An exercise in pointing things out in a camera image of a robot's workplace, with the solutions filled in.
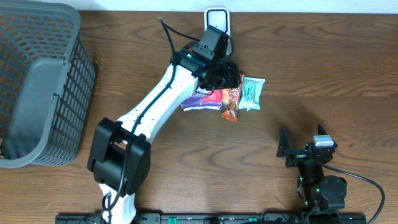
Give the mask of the orange Top chocolate bar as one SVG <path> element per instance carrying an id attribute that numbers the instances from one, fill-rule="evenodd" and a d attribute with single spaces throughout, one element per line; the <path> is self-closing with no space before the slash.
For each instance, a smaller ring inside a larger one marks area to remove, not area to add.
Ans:
<path id="1" fill-rule="evenodd" d="M 223 111 L 221 117 L 228 119 L 232 122 L 238 121 L 238 111 L 239 111 L 239 102 L 241 99 L 241 90 L 244 81 L 244 75 L 240 74 L 241 83 L 237 88 L 229 88 L 223 89 L 223 99 L 222 102 L 226 106 L 226 109 Z"/>

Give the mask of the red purple floral packet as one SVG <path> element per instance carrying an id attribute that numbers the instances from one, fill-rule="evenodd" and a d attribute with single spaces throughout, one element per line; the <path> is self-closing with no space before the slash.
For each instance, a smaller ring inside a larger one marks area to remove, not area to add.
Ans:
<path id="1" fill-rule="evenodd" d="M 181 103 L 184 111 L 190 110 L 220 110 L 222 109 L 223 94 L 221 90 L 206 91 L 199 89 L 197 92 Z"/>

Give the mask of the teal snack packet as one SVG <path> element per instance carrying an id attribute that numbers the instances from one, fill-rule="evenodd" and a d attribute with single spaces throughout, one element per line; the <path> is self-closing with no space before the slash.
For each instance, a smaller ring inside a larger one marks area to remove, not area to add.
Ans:
<path id="1" fill-rule="evenodd" d="M 244 77 L 242 86 L 242 97 L 239 102 L 239 109 L 259 110 L 260 106 L 260 95 L 262 93 L 262 87 L 266 80 L 263 78 Z"/>

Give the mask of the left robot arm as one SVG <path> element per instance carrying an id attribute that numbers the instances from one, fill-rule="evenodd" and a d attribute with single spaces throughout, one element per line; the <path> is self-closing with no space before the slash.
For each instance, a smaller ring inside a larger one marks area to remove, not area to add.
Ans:
<path id="1" fill-rule="evenodd" d="M 103 118 L 95 129 L 87 168 L 103 191 L 105 223 L 131 223 L 135 194 L 150 169 L 150 145 L 171 114 L 197 88 L 236 87 L 238 66 L 232 51 L 174 52 L 160 82 L 130 112 L 117 121 Z"/>

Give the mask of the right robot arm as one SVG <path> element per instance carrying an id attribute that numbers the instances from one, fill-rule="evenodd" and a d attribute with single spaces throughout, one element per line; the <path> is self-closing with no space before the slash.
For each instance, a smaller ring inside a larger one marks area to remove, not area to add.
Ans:
<path id="1" fill-rule="evenodd" d="M 333 212 L 345 208 L 347 183 L 335 175 L 325 175 L 323 166 L 333 159 L 337 143 L 318 126 L 318 134 L 305 149 L 293 149 L 287 132 L 280 131 L 277 157 L 285 159 L 287 168 L 296 167 L 299 171 L 298 192 L 309 209 L 316 212 Z"/>

